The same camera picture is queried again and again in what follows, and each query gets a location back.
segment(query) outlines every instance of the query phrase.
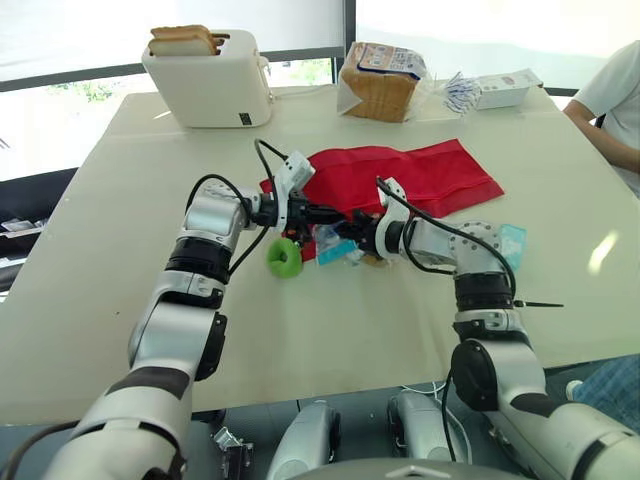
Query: person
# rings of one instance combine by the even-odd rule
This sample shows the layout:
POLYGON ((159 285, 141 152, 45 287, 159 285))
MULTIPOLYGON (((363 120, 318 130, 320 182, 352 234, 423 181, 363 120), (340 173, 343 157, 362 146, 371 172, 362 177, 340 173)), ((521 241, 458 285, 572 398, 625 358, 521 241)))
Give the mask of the person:
MULTIPOLYGON (((618 50, 564 113, 640 198, 640 41, 618 50), (591 125, 603 114, 602 128, 591 125)), ((640 433, 640 354, 611 360, 584 382, 569 382, 566 395, 640 433)))
POLYGON ((640 198, 640 40, 618 50, 564 113, 640 198), (603 114, 602 128, 591 125, 603 114))
POLYGON ((569 382, 566 394, 640 434, 640 355, 608 361, 584 382, 569 382))

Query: red napkin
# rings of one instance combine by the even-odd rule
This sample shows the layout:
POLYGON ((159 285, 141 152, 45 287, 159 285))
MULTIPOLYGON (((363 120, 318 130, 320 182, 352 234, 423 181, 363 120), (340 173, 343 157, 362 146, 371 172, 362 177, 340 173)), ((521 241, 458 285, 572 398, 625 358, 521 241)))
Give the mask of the red napkin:
MULTIPOLYGON (((356 208, 384 212, 376 177, 395 178, 409 202, 438 218, 504 194, 455 139, 407 152, 389 147, 333 148, 309 161, 316 169, 303 189, 309 201, 348 216, 356 208)), ((260 186, 271 191, 267 180, 260 186)))

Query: jeans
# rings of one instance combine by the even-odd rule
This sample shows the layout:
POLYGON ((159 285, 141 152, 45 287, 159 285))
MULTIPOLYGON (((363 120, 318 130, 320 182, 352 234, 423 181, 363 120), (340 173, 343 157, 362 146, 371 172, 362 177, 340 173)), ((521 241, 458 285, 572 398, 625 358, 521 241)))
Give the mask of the jeans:
POLYGON ((640 434, 640 354, 605 363, 573 390, 573 399, 640 434))

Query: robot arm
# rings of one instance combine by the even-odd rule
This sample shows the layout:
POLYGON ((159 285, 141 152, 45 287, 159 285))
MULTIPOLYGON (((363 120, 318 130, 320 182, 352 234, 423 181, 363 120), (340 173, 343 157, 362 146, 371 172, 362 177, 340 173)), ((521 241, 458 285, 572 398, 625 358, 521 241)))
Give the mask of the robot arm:
MULTIPOLYGON (((385 183, 406 199, 393 179, 385 183)), ((387 211, 375 227, 375 253, 407 256, 401 232, 409 211, 380 193, 387 211)), ((461 343, 451 369, 458 396, 489 418, 498 441, 537 478, 632 478, 640 467, 638 435, 587 405, 558 404, 547 396, 544 371, 496 257, 424 219, 414 221, 411 251, 430 263, 456 267, 453 327, 461 343)), ((466 222, 457 229, 500 248, 491 224, 466 222)))
POLYGON ((240 201, 216 180, 201 185, 131 335, 130 372, 89 409, 46 480, 182 478, 192 388, 220 361, 227 318, 219 309, 240 233, 344 218, 297 193, 311 175, 308 160, 292 154, 274 178, 279 205, 248 189, 240 189, 240 201))

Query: green ring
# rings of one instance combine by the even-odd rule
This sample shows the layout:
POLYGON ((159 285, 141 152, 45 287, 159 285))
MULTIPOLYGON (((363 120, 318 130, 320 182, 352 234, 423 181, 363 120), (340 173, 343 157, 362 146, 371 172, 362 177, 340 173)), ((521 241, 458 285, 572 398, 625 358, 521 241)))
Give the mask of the green ring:
POLYGON ((300 249, 288 238, 279 238, 271 244, 267 251, 267 265, 276 277, 295 277, 302 271, 300 249))

